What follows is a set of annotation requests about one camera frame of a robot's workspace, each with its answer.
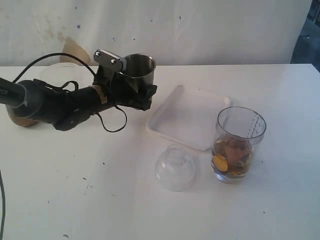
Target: brown liquid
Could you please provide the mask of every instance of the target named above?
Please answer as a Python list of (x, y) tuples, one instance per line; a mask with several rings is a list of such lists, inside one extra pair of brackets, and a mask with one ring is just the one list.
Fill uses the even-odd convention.
[[(217, 174), (231, 176), (244, 176), (248, 171), (252, 160), (252, 147), (248, 141), (238, 140), (232, 137), (218, 138), (212, 149), (212, 166)], [(215, 164), (214, 156), (226, 162), (227, 170), (222, 171), (218, 164)]]

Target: white wall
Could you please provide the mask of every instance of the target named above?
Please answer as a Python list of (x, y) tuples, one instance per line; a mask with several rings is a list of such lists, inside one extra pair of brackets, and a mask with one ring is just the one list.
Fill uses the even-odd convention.
[(289, 63), (311, 1), (2, 0), (0, 66), (66, 43), (82, 58), (103, 48), (146, 53), (158, 65)]

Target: lemon slice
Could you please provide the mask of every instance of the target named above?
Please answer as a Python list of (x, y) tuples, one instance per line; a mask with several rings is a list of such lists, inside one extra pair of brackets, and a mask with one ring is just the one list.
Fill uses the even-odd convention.
[(213, 156), (213, 164), (221, 172), (225, 172), (228, 170), (227, 160), (223, 156), (219, 156), (219, 155)]

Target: clear plastic lid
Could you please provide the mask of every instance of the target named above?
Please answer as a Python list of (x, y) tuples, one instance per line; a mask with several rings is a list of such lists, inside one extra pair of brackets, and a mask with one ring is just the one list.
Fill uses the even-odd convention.
[(195, 181), (194, 159), (178, 144), (173, 144), (155, 163), (155, 176), (166, 190), (182, 192)]

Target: metal cup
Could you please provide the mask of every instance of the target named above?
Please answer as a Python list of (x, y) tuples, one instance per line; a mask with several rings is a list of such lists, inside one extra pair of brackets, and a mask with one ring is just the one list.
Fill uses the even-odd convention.
[(135, 53), (124, 57), (124, 59), (126, 60), (126, 69), (119, 74), (137, 93), (139, 89), (153, 84), (156, 61), (151, 56)]

